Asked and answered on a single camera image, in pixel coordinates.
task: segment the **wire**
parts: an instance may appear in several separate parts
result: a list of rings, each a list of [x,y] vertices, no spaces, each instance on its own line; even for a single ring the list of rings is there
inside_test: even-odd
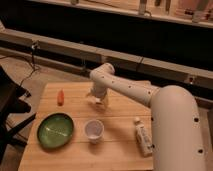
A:
[[[27,60],[25,57],[20,56],[20,55],[7,55],[7,56],[0,57],[0,60],[1,59],[5,59],[5,58],[20,58],[20,59],[24,59],[28,63],[28,65],[32,68],[32,71],[30,72],[30,74],[21,80],[21,82],[19,84],[19,87],[21,87],[23,85],[24,81],[26,81],[27,79],[29,79],[33,75],[33,73],[35,71],[38,71],[38,70],[41,69],[34,62],[34,53],[33,52],[31,53],[31,56],[32,56],[32,63],[29,60]]]
[[[144,59],[144,57],[141,57],[140,62],[139,62],[138,65],[136,66],[136,68],[135,68],[135,71],[136,71],[136,72],[138,72],[138,70],[139,70],[139,68],[140,68],[140,66],[141,66],[141,64],[142,64],[142,62],[143,62],[143,59]]]
[[[98,1],[95,1],[95,0],[84,0],[84,1],[92,2],[92,3],[97,3],[97,4],[102,4],[102,5],[106,5],[106,6],[113,7],[113,8],[119,8],[117,6],[110,5],[110,4],[107,4],[107,3],[104,3],[104,2],[98,2]]]

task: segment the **carrot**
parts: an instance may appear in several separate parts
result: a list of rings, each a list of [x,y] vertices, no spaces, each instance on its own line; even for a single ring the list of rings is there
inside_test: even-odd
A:
[[[63,104],[64,104],[64,92],[63,92],[63,90],[60,90],[58,92],[57,103],[58,103],[58,106],[63,106]]]

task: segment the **floor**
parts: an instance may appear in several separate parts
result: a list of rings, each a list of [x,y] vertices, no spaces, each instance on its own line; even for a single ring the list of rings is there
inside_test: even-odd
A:
[[[0,60],[0,65],[3,66],[7,74],[17,83],[28,76],[31,72],[31,67],[25,61],[20,61],[14,58],[6,58]],[[75,75],[72,73],[63,72],[53,68],[48,68],[40,66],[41,69],[36,71],[32,77],[27,79],[23,83],[23,87],[27,88],[32,96],[27,99],[23,99],[32,106],[30,114],[11,114],[10,121],[13,124],[17,124],[24,118],[29,117],[31,114],[35,113],[39,105],[39,99],[41,97],[43,88],[48,82],[68,82],[68,81],[89,81],[88,78],[80,75]],[[207,110],[200,108],[201,113],[201,126],[203,132],[203,139],[205,145],[206,163],[207,171],[211,171],[213,168],[213,152],[210,142],[209,126],[207,120]],[[31,125],[26,127],[21,131],[21,135],[28,137]],[[0,166],[0,171],[16,171],[23,154],[22,148],[14,148],[11,146],[7,147],[6,154],[2,165]]]

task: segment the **bottle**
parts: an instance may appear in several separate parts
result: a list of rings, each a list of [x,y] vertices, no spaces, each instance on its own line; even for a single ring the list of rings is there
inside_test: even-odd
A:
[[[134,119],[136,138],[144,157],[152,155],[152,142],[139,117]]]

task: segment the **black wall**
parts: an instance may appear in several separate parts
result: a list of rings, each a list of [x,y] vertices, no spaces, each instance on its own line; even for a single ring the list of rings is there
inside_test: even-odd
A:
[[[213,70],[213,29],[27,0],[1,0],[7,28]]]

